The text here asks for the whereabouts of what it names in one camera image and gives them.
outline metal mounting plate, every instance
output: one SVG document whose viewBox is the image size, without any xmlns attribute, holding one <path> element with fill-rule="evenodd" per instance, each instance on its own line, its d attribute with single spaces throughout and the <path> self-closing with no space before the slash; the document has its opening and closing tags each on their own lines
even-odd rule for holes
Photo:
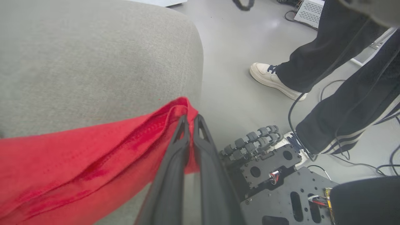
<svg viewBox="0 0 400 225">
<path fill-rule="evenodd" d="M 250 188 L 257 187 L 262 182 L 268 180 L 270 172 L 277 170 L 279 167 L 290 168 L 301 162 L 301 156 L 294 151 L 292 145 L 282 146 L 277 150 L 273 150 L 272 153 L 274 155 L 270 158 L 253 160 L 240 168 Z M 256 174 L 256 177 L 254 173 L 252 174 L 252 167 L 257 167 L 260 171 L 260 174 Z"/>
<path fill-rule="evenodd" d="M 251 225 L 263 225 L 264 216 L 286 218 L 290 225 L 331 225 L 329 210 L 324 207 L 319 208 L 320 215 L 323 217 L 321 222 L 315 223 L 312 220 L 307 198 L 309 194 L 325 196 L 324 188 L 333 188 L 336 185 L 338 184 L 303 167 L 285 177 L 282 186 L 272 191 L 265 189 L 240 203 L 240 207 L 247 224 Z M 291 192 L 296 192 L 300 196 L 302 221 L 294 219 L 292 200 L 290 198 Z"/>
</svg>

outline black track pants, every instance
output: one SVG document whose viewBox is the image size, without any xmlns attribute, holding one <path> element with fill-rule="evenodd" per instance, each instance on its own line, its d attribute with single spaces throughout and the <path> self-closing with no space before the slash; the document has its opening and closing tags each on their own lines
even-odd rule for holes
<svg viewBox="0 0 400 225">
<path fill-rule="evenodd" d="M 321 74 L 360 30 L 361 35 L 334 69 L 358 55 L 386 29 L 345 8 L 337 0 L 326 0 L 317 38 L 295 50 L 289 62 L 277 66 L 276 73 L 289 88 L 309 92 L 311 85 L 324 78 Z M 396 31 L 381 48 L 370 62 L 332 96 L 318 103 L 296 127 L 300 140 L 311 153 L 339 153 L 336 132 L 342 150 L 347 151 L 357 143 L 365 129 L 398 110 L 400 56 L 396 53 L 400 48 L 400 32 Z M 377 81 L 379 73 L 393 58 Z"/>
</svg>

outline gray upholstered furniture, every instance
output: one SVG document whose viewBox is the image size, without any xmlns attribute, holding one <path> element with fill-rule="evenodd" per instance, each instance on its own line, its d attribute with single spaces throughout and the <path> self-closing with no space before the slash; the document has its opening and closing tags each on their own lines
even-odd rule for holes
<svg viewBox="0 0 400 225">
<path fill-rule="evenodd" d="M 0 1 L 0 136 L 38 135 L 199 103 L 196 27 L 123 0 Z M 146 190 L 99 224 L 132 224 Z"/>
</svg>

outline white sneaker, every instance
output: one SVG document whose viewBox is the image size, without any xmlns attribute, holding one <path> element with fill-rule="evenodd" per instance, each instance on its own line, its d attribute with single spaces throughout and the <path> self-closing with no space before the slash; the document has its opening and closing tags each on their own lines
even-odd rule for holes
<svg viewBox="0 0 400 225">
<path fill-rule="evenodd" d="M 250 74 L 259 83 L 268 87 L 276 88 L 286 94 L 289 98 L 296 100 L 301 95 L 301 92 L 286 87 L 286 85 L 284 85 L 276 75 L 275 67 L 276 66 L 256 62 L 250 66 Z M 304 100 L 306 96 L 307 93 L 304 94 L 299 101 Z"/>
</svg>

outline white equipment box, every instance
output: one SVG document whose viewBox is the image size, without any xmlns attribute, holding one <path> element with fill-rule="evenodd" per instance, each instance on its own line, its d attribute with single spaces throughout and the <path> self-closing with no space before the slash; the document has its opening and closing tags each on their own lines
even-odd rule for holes
<svg viewBox="0 0 400 225">
<path fill-rule="evenodd" d="M 156 6 L 168 7 L 187 2 L 188 0 L 128 0 L 132 2 L 141 2 Z"/>
<path fill-rule="evenodd" d="M 322 0 L 304 0 L 297 12 L 294 20 L 307 23 L 315 28 L 318 28 L 322 8 L 324 7 Z"/>
</svg>

